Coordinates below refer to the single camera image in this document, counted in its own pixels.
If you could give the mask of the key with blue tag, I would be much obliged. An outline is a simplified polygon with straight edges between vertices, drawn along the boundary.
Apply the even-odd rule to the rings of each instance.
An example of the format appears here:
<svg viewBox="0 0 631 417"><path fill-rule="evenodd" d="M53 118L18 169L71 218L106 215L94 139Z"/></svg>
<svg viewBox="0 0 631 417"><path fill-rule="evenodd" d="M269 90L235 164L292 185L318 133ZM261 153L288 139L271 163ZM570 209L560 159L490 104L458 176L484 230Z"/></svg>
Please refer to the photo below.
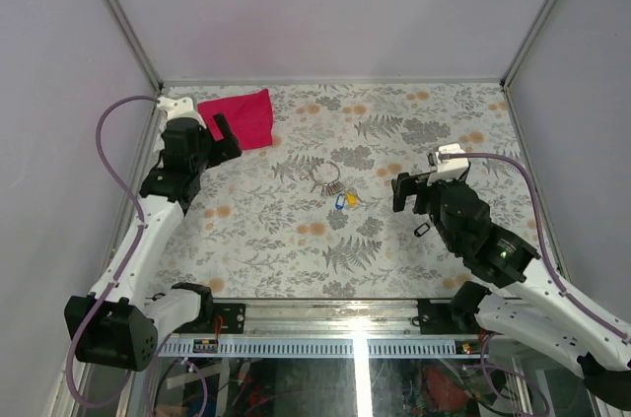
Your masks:
<svg viewBox="0 0 631 417"><path fill-rule="evenodd" d="M343 210L346 206L346 194L340 193L335 200L335 209Z"/></svg>

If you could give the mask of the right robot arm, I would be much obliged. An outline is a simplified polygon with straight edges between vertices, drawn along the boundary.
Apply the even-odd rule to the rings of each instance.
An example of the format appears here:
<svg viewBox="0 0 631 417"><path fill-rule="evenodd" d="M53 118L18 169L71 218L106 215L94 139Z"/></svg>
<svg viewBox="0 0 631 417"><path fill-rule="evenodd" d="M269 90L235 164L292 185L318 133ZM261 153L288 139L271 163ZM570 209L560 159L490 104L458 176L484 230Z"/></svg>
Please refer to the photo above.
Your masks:
<svg viewBox="0 0 631 417"><path fill-rule="evenodd" d="M489 205L464 180L400 174L391 185L394 211L414 197L414 213L428 217L475 278L451 300L456 330L514 339L568 369L602 402L629 410L628 322L553 276L531 244L493 223Z"/></svg>

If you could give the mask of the large metal keyring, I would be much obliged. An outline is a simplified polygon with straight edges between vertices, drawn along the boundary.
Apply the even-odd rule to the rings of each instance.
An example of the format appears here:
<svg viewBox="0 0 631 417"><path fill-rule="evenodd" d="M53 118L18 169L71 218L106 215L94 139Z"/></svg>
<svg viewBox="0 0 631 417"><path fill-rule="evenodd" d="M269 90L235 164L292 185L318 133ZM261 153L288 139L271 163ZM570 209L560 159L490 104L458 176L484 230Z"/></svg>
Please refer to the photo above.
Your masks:
<svg viewBox="0 0 631 417"><path fill-rule="evenodd" d="M300 175L300 180L308 181L311 192L318 192L323 197L336 196L345 186L341 180L341 169L332 161L325 161L307 173Z"/></svg>

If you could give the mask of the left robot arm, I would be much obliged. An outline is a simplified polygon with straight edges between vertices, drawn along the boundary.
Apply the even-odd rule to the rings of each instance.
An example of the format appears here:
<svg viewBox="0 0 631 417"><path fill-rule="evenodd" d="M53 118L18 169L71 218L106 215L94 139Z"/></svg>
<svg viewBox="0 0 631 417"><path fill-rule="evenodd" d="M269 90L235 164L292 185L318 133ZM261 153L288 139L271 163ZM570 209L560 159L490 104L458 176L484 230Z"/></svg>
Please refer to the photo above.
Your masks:
<svg viewBox="0 0 631 417"><path fill-rule="evenodd" d="M147 294L167 243L200 191L202 174L242 153L226 117L216 114L213 120L219 139L195 118L168 121L161 163L150 170L136 199L140 216L88 295L73 296L65 306L75 360L140 372L169 334L186 327L201 333L214 325L207 286L179 282L157 300Z"/></svg>

